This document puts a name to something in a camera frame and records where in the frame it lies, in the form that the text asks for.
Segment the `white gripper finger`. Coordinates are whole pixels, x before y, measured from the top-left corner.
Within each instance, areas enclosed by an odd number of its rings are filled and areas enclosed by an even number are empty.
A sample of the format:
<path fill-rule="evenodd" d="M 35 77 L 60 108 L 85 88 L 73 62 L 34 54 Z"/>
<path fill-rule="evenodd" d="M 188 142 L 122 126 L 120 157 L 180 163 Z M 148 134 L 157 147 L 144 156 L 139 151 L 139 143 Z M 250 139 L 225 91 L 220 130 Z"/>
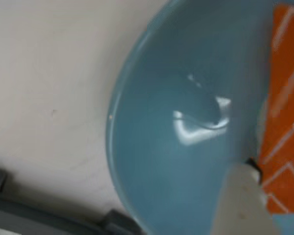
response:
<path fill-rule="evenodd" d="M 268 197 L 261 180 L 262 172 L 251 158 L 231 167 L 217 208 L 218 235 L 281 234 L 267 210 Z"/>

